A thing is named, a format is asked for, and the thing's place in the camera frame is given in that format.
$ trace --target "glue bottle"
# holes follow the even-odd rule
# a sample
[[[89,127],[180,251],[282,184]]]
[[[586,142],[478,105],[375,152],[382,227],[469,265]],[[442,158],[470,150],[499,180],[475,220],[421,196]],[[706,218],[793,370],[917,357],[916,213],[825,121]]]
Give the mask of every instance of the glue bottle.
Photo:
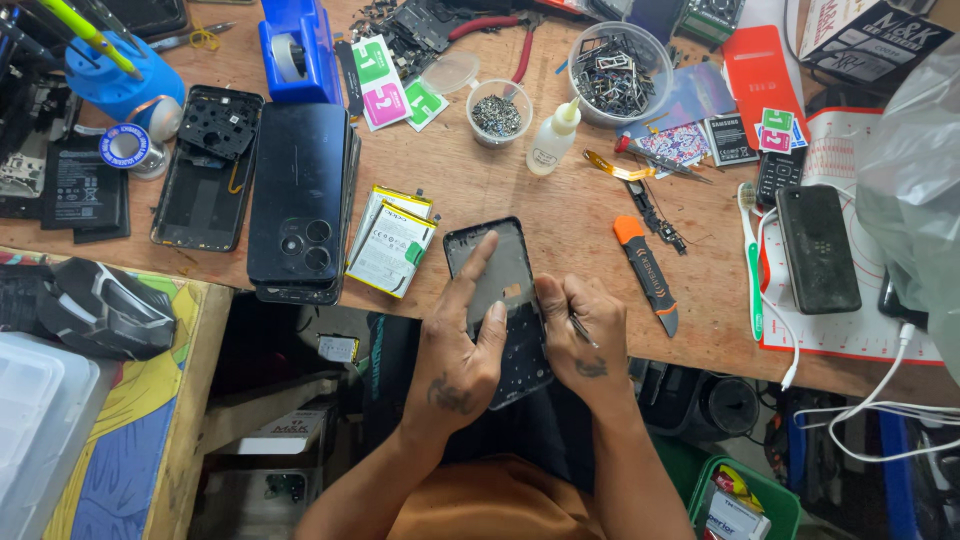
[[[570,103],[557,107],[557,111],[540,124],[534,143],[527,151],[527,167],[536,175],[546,176],[553,172],[564,153],[573,146],[580,123],[580,96]]]

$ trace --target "finger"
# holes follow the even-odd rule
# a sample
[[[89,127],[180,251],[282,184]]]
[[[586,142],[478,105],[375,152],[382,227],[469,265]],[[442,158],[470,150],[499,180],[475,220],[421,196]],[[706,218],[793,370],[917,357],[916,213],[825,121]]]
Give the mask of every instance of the finger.
[[[480,335],[477,336],[477,348],[473,353],[475,361],[493,368],[499,374],[500,358],[503,346],[507,342],[507,307],[500,301],[494,302],[483,318]]]
[[[547,332],[563,331],[570,318],[570,307],[563,284],[549,274],[540,274],[534,280],[534,287],[537,289],[537,299],[540,301],[540,309],[543,310]]]
[[[496,250],[498,234],[496,231],[487,233],[480,243],[467,257],[467,262],[457,272],[453,280],[446,285],[444,292],[437,301],[438,313],[447,320],[467,319],[467,306],[473,300],[473,292],[477,287],[477,280],[487,268],[487,261]]]
[[[589,286],[580,276],[573,274],[567,274],[564,277],[564,294],[570,300],[570,307],[573,307],[573,310],[579,315],[586,314],[584,308],[597,297],[597,291],[593,287]]]
[[[607,288],[607,286],[604,285],[602,281],[600,281],[600,278],[597,278],[597,277],[594,276],[594,277],[590,278],[589,281],[587,281],[587,283],[588,283],[591,287],[593,287],[594,289],[600,291],[601,293],[603,293],[603,294],[605,294],[605,295],[607,295],[607,296],[613,296],[613,295],[610,293],[610,290]]]

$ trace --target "blue tape dispenser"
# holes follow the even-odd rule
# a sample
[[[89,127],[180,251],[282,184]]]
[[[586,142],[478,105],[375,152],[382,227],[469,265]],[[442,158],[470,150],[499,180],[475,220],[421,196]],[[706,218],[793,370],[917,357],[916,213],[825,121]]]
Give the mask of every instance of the blue tape dispenser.
[[[344,104],[326,10],[317,0],[263,0],[260,48],[270,97]]]

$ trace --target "green toothbrush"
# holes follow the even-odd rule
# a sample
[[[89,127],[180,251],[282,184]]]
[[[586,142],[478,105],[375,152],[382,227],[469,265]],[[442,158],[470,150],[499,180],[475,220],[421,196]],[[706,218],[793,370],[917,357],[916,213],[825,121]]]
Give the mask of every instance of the green toothbrush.
[[[736,190],[736,200],[740,205],[740,217],[743,220],[743,251],[747,254],[747,283],[750,286],[750,329],[754,333],[754,341],[759,341],[763,335],[763,303],[760,301],[760,279],[756,272],[760,253],[756,246],[754,231],[750,227],[750,210],[756,205],[754,185],[749,182],[741,184]]]

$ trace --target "orange pry tool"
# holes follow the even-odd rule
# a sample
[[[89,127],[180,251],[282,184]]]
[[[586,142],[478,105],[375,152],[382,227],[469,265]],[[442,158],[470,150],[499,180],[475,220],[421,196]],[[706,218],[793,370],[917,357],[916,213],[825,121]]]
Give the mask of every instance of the orange pry tool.
[[[677,333],[680,324],[680,315],[677,313],[677,301],[670,295],[670,287],[666,278],[654,258],[654,254],[647,247],[647,240],[643,237],[643,228],[633,216],[621,215],[613,221],[613,232],[616,239],[627,252],[627,259],[634,267],[636,278],[640,280],[643,294],[650,301],[654,314],[660,318],[668,337]]]

